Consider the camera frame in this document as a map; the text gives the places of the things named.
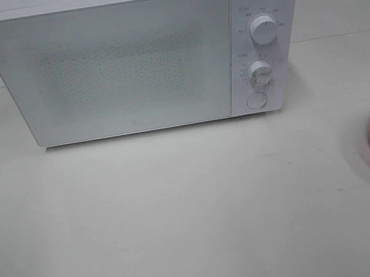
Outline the round white door button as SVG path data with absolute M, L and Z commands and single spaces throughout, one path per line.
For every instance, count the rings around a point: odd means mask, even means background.
M 267 95 L 264 92 L 255 92 L 247 98 L 246 105 L 251 109 L 259 110 L 267 104 Z

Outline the white microwave door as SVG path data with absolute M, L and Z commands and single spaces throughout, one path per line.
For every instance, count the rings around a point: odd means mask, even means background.
M 229 117 L 230 0 L 0 21 L 0 76 L 38 145 Z

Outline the white lower timer knob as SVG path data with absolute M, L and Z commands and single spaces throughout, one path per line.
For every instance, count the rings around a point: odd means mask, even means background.
M 256 61 L 248 67 L 247 73 L 252 86 L 267 87 L 273 79 L 273 66 L 268 61 Z

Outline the white upper power knob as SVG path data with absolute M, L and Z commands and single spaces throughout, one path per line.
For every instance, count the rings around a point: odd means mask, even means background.
M 258 45 L 269 44 L 277 37 L 278 22 L 270 13 L 262 13 L 254 17 L 248 24 L 251 38 Z

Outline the white microwave oven body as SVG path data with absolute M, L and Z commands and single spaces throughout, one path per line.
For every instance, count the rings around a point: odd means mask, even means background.
M 0 0 L 0 21 L 134 1 L 143 0 Z M 231 114 L 226 118 L 275 111 L 282 107 L 295 2 L 295 0 L 230 0 Z M 262 13 L 270 13 L 276 17 L 277 37 L 269 44 L 258 45 L 251 38 L 248 24 Z M 250 83 L 247 70 L 253 62 L 261 60 L 268 61 L 273 66 L 273 79 L 267 87 L 254 87 Z M 267 95 L 268 102 L 263 108 L 253 110 L 246 105 L 246 101 L 249 95 L 258 91 Z

